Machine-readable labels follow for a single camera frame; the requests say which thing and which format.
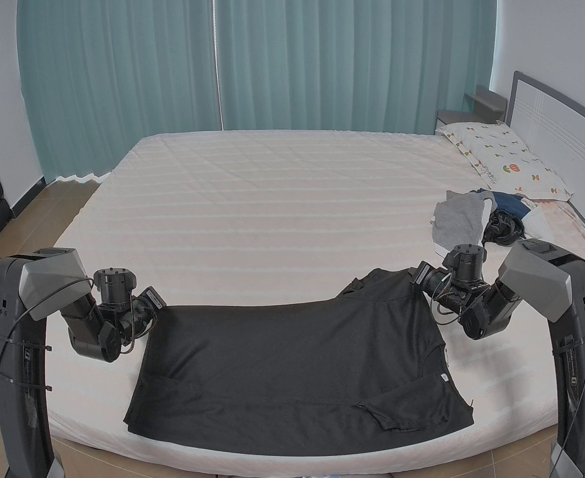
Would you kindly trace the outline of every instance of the pillow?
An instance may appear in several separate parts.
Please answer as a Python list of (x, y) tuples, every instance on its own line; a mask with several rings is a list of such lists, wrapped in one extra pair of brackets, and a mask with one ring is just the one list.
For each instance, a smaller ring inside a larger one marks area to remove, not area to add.
[(467, 156), (492, 191), (525, 195), (532, 200), (569, 200), (560, 177), (528, 149), (504, 123), (457, 122), (437, 133)]

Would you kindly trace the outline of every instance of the label on camera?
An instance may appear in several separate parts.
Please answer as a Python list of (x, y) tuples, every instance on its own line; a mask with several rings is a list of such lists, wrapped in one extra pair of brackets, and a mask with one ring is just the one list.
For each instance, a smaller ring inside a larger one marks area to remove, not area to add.
[(146, 295), (148, 296), (149, 299), (151, 299), (151, 301), (153, 301), (153, 304), (157, 307), (158, 310), (162, 308), (160, 300), (153, 295), (153, 292), (150, 289), (146, 291)]
[(428, 271), (429, 270), (430, 270), (430, 266), (428, 266), (427, 264), (425, 264), (425, 266), (423, 267), (423, 269), (419, 273), (419, 276), (417, 276), (415, 283), (418, 283), (419, 285), (421, 285), (421, 282), (425, 278), (425, 275), (428, 274)]

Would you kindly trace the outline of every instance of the curtain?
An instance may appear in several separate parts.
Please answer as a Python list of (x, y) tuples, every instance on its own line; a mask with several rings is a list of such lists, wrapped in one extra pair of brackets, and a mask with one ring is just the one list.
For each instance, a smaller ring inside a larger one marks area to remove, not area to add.
[(215, 0), (225, 129), (432, 133), (488, 85), (496, 0)]
[(220, 129), (212, 0), (18, 0), (45, 179), (102, 175), (144, 136)]

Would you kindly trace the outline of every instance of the gray cloth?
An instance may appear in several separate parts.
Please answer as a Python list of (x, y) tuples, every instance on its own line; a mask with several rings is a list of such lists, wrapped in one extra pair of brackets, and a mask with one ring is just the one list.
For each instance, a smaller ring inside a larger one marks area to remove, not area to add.
[(457, 244), (480, 244), (485, 232), (482, 215), (487, 199), (492, 202), (490, 212), (493, 212), (496, 201), (491, 191), (462, 195), (448, 191), (447, 200), (437, 203), (434, 209), (434, 243), (447, 251), (451, 251)]

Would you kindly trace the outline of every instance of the pile of clothes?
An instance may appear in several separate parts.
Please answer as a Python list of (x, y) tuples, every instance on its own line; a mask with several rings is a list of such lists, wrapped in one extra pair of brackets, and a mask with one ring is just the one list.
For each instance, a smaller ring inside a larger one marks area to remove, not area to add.
[(441, 256), (457, 244), (509, 246), (530, 237), (554, 240), (542, 206), (521, 195), (485, 189), (448, 191), (446, 201), (434, 209), (432, 240)]

